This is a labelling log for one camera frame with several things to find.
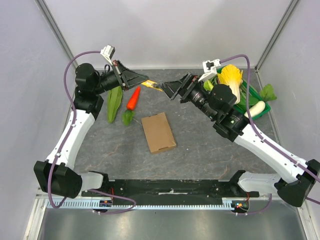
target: green leafy vegetable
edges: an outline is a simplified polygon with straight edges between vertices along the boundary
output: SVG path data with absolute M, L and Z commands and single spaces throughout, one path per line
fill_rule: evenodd
M 204 82 L 203 88 L 204 88 L 205 90 L 211 92 L 211 90 L 214 88 L 214 86 L 213 86 L 213 84 L 212 84 L 209 80 L 207 80 L 207 81 Z
M 129 123 L 134 119 L 135 112 L 131 110 L 125 110 L 125 112 L 122 114 L 122 121 L 124 125 L 128 126 Z
M 108 91 L 107 96 L 107 120 L 109 123 L 113 123 L 116 118 L 118 108 L 122 101 L 123 91 L 120 86 L 117 86 Z
M 259 102 L 259 99 L 257 99 L 254 96 L 249 96 L 249 106 L 253 106 L 256 105 L 257 102 Z M 240 98 L 240 102 L 237 104 L 238 107 L 240 107 L 241 109 L 243 108 L 242 106 L 244 106 L 244 110 L 247 109 L 246 107 L 247 103 L 246 103 L 246 98 L 243 97 L 243 93 L 241 93 L 241 98 Z
M 211 79 L 210 81 L 213 85 L 217 85 L 218 84 L 218 76 L 216 75 L 214 78 Z
M 247 83 L 247 81 L 244 80 L 244 79 L 242 79 L 242 81 L 244 81 L 244 82 L 246 83 L 246 86 L 245 86 L 244 84 L 241 84 L 242 89 L 243 89 L 245 92 L 247 92 L 247 85 L 248 85 L 248 83 Z M 254 86 L 252 86 L 252 84 L 250 84 L 250 88 L 252 88 L 256 93 L 258 93 L 258 91 L 254 88 Z
M 271 84 L 267 84 L 264 88 L 260 91 L 260 97 L 264 102 L 276 100 L 277 96 L 274 93 L 274 88 Z

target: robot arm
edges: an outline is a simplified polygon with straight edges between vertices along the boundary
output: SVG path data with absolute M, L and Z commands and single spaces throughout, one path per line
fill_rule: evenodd
M 79 65 L 75 70 L 75 98 L 76 120 L 73 124 L 74 113 L 70 113 L 67 126 L 53 151 L 46 158 L 46 161 L 37 161 L 34 165 L 34 172 L 43 192 L 48 192 L 49 173 L 56 156 L 57 162 L 54 166 L 51 192 L 55 195 L 68 198 L 75 198 L 81 191 L 98 189 L 103 183 L 103 174 L 88 172 L 82 175 L 73 171 L 76 156 L 79 148 L 90 127 L 97 119 L 104 100 L 100 94 L 121 86 L 123 90 L 131 89 L 149 78 L 136 73 L 118 60 L 111 60 L 115 52 L 114 47 L 107 46 L 101 50 L 112 67 L 112 71 L 100 74 L 89 63 Z M 69 133 L 60 153 L 57 153 L 65 136 Z
M 215 122 L 213 128 L 219 135 L 248 149 L 277 172 L 277 174 L 243 173 L 238 185 L 244 191 L 277 193 L 285 202 L 300 207 L 315 184 L 315 180 L 297 164 L 318 175 L 320 163 L 314 159 L 306 161 L 293 155 L 254 126 L 262 135 L 262 139 L 259 138 L 253 126 L 250 125 L 249 119 L 233 109 L 236 96 L 232 94 L 227 85 L 218 84 L 210 93 L 206 92 L 203 88 L 203 81 L 212 78 L 217 73 L 214 68 L 218 66 L 220 66 L 218 59 L 205 61 L 203 63 L 203 69 L 207 71 L 205 77 L 188 73 L 178 81 L 159 83 L 157 87 L 162 89 L 171 100 L 180 95 L 180 103 L 193 103 L 212 122 Z M 276 149 L 291 156 L 297 161 L 297 164 L 291 162 Z

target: white radish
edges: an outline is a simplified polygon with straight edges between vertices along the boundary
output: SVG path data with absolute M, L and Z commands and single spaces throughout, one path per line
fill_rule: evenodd
M 262 113 L 265 110 L 266 104 L 264 101 L 258 101 L 254 106 L 252 106 L 249 111 L 251 117 L 255 117 L 258 114 Z M 248 118 L 248 112 L 244 113 L 244 116 Z

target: gray table surface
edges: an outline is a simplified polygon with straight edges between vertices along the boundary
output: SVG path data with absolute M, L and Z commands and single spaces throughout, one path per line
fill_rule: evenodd
M 175 81 L 187 72 L 202 74 L 200 69 L 139 70 L 156 82 Z M 252 71 L 251 83 L 259 89 Z M 115 121 L 107 121 L 107 104 L 88 131 L 78 152 L 77 173 L 98 171 L 111 179 L 221 179 L 227 180 L 237 171 L 274 173 L 273 169 L 247 149 L 219 136 L 212 122 L 192 103 L 170 101 L 162 92 L 141 86 L 134 120 L 124 126 L 121 115 L 134 89 L 123 94 Z M 165 112 L 177 147 L 151 154 L 141 118 Z M 269 116 L 255 121 L 270 138 L 275 139 Z

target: leaf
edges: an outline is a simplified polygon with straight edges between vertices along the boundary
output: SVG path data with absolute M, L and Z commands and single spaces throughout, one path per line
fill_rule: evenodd
M 107 120 L 109 123 L 113 123 L 116 118 L 118 108 L 122 101 L 123 91 L 120 86 L 117 86 L 108 91 L 107 96 Z
M 257 99 L 254 96 L 249 96 L 249 106 L 253 106 L 256 105 L 259 102 L 259 99 Z M 246 103 L 246 99 L 244 97 L 240 98 L 240 102 L 237 104 L 237 106 L 241 109 L 247 109 L 247 103 Z
M 208 92 L 211 92 L 211 90 L 214 88 L 214 86 L 212 85 L 212 83 L 209 80 L 207 80 L 204 82 L 203 88 L 205 90 L 207 90 Z
M 135 112 L 131 110 L 125 110 L 125 112 L 122 114 L 122 122 L 124 125 L 128 126 L 129 123 L 131 123 L 132 119 L 134 119 Z
M 277 99 L 277 96 L 274 93 L 274 88 L 271 84 L 267 84 L 260 91 L 260 97 L 264 102 L 273 101 Z

